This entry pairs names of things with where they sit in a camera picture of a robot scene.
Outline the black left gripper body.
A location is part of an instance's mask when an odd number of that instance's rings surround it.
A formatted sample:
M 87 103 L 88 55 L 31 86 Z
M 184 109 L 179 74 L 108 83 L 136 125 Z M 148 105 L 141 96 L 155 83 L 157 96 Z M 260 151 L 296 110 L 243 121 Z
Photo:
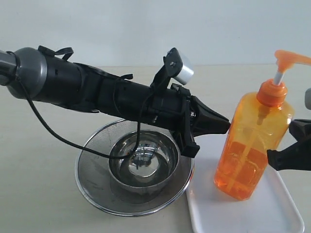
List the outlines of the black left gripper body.
M 143 104 L 143 122 L 169 130 L 181 155 L 194 158 L 200 146 L 190 129 L 190 98 L 190 91 L 175 83 L 163 92 L 153 92 Z

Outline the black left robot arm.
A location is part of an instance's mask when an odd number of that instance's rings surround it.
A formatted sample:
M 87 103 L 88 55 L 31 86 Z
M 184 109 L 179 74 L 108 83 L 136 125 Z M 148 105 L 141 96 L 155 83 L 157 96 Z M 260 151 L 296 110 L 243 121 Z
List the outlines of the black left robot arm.
M 163 66 L 149 86 L 132 81 L 133 75 L 107 73 L 72 63 L 72 48 L 53 51 L 39 46 L 0 54 L 0 84 L 30 105 L 50 103 L 84 113 L 104 113 L 172 132 L 183 156 L 199 151 L 195 137 L 227 133 L 230 122 L 193 96 L 185 84 L 193 69 L 176 49 L 163 58 Z

